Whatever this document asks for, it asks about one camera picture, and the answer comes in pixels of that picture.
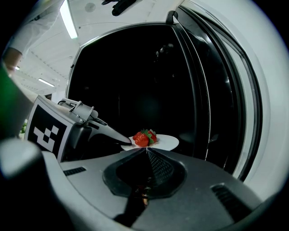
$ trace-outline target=black bracket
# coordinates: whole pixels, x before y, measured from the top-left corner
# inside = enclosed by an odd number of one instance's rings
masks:
[[[177,12],[172,10],[168,13],[167,20],[166,20],[167,24],[173,24],[173,16],[175,16],[176,19],[178,18]]]
[[[135,2],[136,0],[120,0],[116,5],[113,6],[112,15],[113,16],[120,15]]]

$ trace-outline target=person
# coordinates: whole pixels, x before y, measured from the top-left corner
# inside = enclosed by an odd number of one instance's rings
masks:
[[[25,58],[29,48],[53,26],[63,2],[64,0],[39,0],[11,38],[3,54],[3,63],[9,77],[32,103],[38,95],[17,82],[13,77],[15,68],[21,58]],[[67,111],[65,107],[57,104],[55,106],[61,111]]]

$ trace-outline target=ceiling light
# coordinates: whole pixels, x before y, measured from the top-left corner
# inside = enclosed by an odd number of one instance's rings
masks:
[[[45,80],[43,80],[43,79],[38,79],[40,82],[43,82],[43,83],[45,83],[45,84],[47,84],[47,85],[49,85],[49,86],[51,86],[51,87],[54,87],[54,85],[53,84],[51,84],[51,83],[48,83],[48,82],[46,82]]]
[[[72,21],[68,1],[65,0],[60,8],[62,20],[71,38],[77,38],[77,32]]]

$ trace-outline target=strawberry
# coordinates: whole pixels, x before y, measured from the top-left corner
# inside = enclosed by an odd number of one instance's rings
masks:
[[[146,136],[149,138],[149,144],[154,143],[154,140],[152,139],[152,134],[149,134],[149,131],[146,130],[142,130],[141,133],[146,134]]]
[[[146,134],[141,133],[135,139],[135,144],[140,147],[146,147],[149,144],[149,138]]]
[[[137,134],[135,134],[135,135],[132,137],[132,139],[133,139],[133,140],[136,140],[136,138],[137,138],[140,134],[141,134],[141,132],[138,132]]]
[[[151,139],[154,141],[154,142],[157,142],[157,135],[156,133],[151,129],[148,131],[149,134],[152,135]]]

